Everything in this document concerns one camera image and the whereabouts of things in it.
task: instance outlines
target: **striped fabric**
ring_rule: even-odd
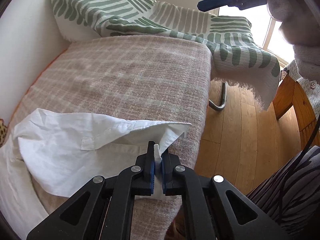
[[[247,195],[276,222],[279,222],[280,187],[299,154]],[[285,182],[283,192],[280,226],[289,234],[290,239],[305,239],[300,236],[300,233],[320,205],[319,147],[314,146],[309,149],[298,166],[294,168],[293,175]]]
[[[215,66],[250,68],[252,75],[267,69],[268,85],[276,93],[280,66],[277,58],[259,48],[245,17],[214,16],[155,0],[51,0],[55,17],[90,26],[101,37],[150,34],[206,45]],[[230,83],[240,83],[234,78]],[[243,83],[246,88],[255,85]],[[264,109],[269,104],[256,96]]]

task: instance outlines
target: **green striped blanket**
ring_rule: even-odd
[[[268,107],[267,98],[257,89],[255,81],[219,75],[234,67],[262,70],[270,78],[260,82],[275,95],[280,66],[277,58],[260,49],[245,17],[214,16],[155,0],[51,0],[55,17],[64,17],[78,25],[90,26],[101,37],[151,34],[174,37],[205,44],[212,53],[216,76],[253,89],[256,99]]]

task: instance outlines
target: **green striped pillow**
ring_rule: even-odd
[[[60,31],[65,38],[71,41],[82,40],[81,32],[91,32],[92,35],[89,37],[92,36],[92,38],[97,37],[94,32],[101,37],[108,37],[113,32],[108,29],[108,26],[114,23],[128,25],[133,22],[129,25],[137,31],[144,27],[149,29],[142,30],[143,33],[165,31],[162,27],[140,26],[134,21],[139,19],[141,14],[150,11],[155,2],[155,0],[51,0]],[[69,37],[74,36],[74,32],[79,35],[78,39]]]

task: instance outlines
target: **black cable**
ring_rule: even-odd
[[[291,164],[291,167],[289,168],[287,174],[284,176],[284,180],[281,183],[280,186],[280,191],[279,191],[279,199],[278,199],[278,204],[279,204],[279,218],[278,218],[278,224],[281,224],[281,219],[282,219],[282,199],[283,199],[283,190],[284,190],[284,184],[287,182],[288,178],[290,176],[292,176],[292,174],[294,173],[294,169],[298,166],[298,164],[300,163],[300,161],[302,160],[302,158],[306,155],[306,153],[308,152],[313,140],[315,139],[317,132],[319,131],[320,128],[320,115],[318,117],[318,121],[316,123],[316,126],[306,144],[306,146],[304,147],[304,149],[302,150],[302,152],[299,154],[299,156],[294,160],[294,162]]]

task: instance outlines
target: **wooden floor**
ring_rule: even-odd
[[[216,104],[220,103],[221,85],[211,82],[209,98]],[[277,121],[272,104],[261,112],[250,91],[227,86],[225,109],[208,109],[195,170],[206,177],[222,175],[247,194],[300,147],[293,108]]]

